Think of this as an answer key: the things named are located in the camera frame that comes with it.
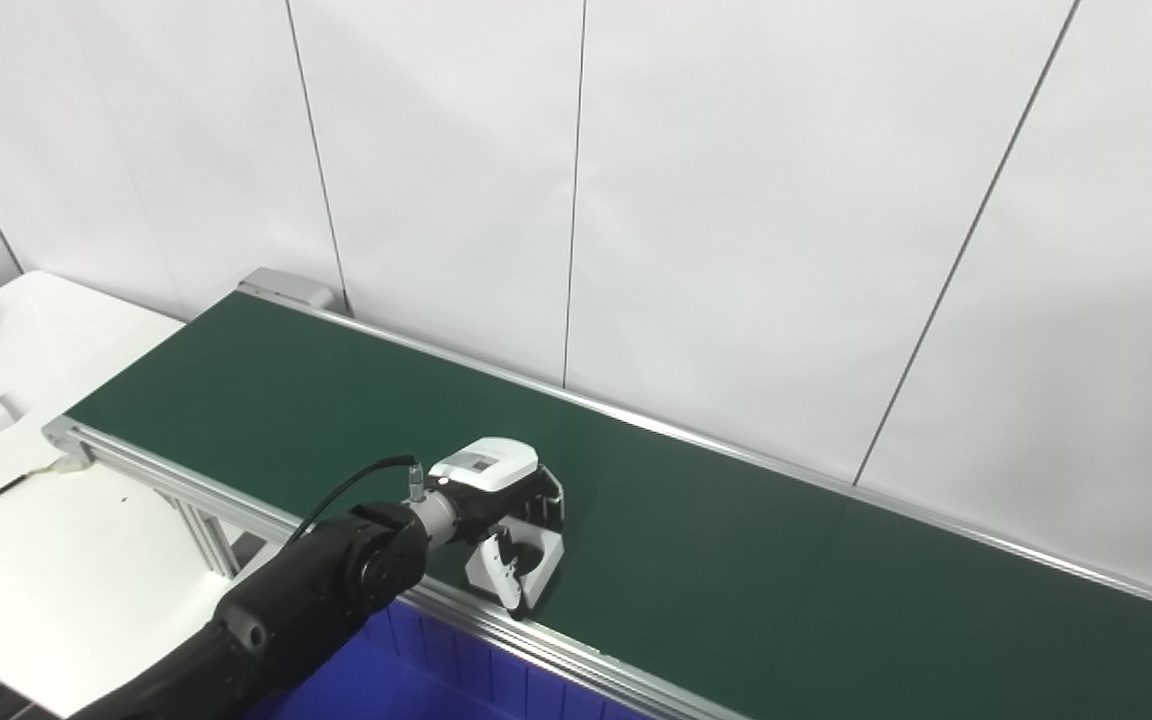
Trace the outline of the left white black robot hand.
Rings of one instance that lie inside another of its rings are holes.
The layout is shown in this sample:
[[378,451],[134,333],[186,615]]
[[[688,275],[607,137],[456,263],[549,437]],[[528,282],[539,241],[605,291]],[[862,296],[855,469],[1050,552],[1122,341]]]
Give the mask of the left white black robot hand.
[[564,555],[564,488],[535,447],[485,437],[435,462],[411,503],[430,548],[472,547],[467,579],[513,619],[541,600]]

